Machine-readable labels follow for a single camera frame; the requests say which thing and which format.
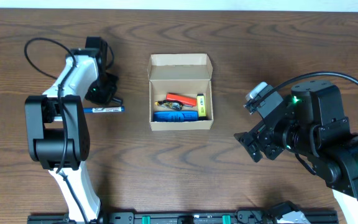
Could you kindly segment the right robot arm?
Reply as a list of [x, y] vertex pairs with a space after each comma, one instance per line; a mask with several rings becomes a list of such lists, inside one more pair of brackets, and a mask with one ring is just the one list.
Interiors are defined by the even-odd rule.
[[262, 120], [235, 138], [254, 162], [293, 153], [332, 189], [348, 223], [358, 223], [358, 133], [352, 133], [339, 88], [327, 80], [293, 85], [282, 97], [262, 82], [246, 96], [245, 108]]

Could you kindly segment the black cap whiteboard marker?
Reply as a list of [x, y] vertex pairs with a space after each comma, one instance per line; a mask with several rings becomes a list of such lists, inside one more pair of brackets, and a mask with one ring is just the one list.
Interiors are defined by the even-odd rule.
[[120, 99], [120, 98], [116, 98], [116, 97], [114, 97], [114, 98], [112, 99], [112, 102], [115, 103], [115, 104], [117, 104], [117, 105], [122, 105], [122, 104], [123, 104], [123, 100]]

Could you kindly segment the blue plastic holder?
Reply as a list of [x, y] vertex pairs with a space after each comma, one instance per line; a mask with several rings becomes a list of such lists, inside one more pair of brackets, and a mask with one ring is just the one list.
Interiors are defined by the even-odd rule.
[[197, 121], [197, 111], [158, 111], [153, 115], [155, 122], [188, 122]]

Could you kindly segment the blue whiteboard marker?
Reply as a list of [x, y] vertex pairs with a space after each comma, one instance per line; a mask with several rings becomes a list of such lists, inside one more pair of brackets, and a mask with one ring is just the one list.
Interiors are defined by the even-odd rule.
[[117, 106], [117, 107], [105, 107], [105, 108], [84, 108], [83, 111], [85, 113], [118, 113], [118, 112], [124, 112], [125, 107]]

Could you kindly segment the yellow highlighter marker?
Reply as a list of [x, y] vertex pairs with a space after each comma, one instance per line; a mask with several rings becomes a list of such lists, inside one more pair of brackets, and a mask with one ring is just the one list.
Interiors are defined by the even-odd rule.
[[204, 94], [197, 94], [197, 107], [198, 107], [198, 119], [206, 120], [207, 112], [206, 112], [206, 101]]

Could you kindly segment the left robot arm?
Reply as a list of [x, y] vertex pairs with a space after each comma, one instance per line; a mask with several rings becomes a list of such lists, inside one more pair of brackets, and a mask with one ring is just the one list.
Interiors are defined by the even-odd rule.
[[25, 123], [30, 158], [56, 180], [68, 206], [65, 215], [30, 215], [28, 223], [109, 223], [92, 186], [86, 160], [90, 134], [86, 113], [109, 113], [118, 77], [107, 72], [112, 48], [101, 37], [87, 37], [83, 48], [69, 49], [65, 67], [41, 95], [28, 96]]

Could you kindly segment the black tape dispenser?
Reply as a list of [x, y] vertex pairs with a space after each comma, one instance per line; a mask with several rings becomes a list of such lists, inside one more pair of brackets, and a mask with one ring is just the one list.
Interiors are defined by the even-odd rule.
[[179, 101], [162, 100], [154, 103], [156, 106], [167, 108], [170, 110], [180, 111], [183, 109], [183, 105]]

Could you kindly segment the cardboard box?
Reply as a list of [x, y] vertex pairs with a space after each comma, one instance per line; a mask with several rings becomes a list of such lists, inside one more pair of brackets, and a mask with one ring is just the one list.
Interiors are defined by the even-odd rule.
[[[213, 66], [208, 54], [152, 54], [147, 67], [149, 78], [149, 123], [153, 131], [208, 130], [214, 122], [212, 83]], [[173, 110], [155, 104], [167, 94], [196, 98], [203, 95], [206, 116], [194, 121], [160, 122], [154, 114]]]

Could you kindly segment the red stapler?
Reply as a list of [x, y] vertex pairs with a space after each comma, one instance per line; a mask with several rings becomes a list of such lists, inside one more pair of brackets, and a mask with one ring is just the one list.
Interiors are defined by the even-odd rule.
[[196, 98], [191, 98], [191, 97], [188, 97], [188, 96], [176, 95], [176, 94], [172, 94], [172, 93], [168, 93], [166, 95], [166, 100], [177, 101], [177, 102], [181, 103], [183, 106], [189, 106], [189, 107], [194, 107], [194, 106], [197, 105], [197, 99]]

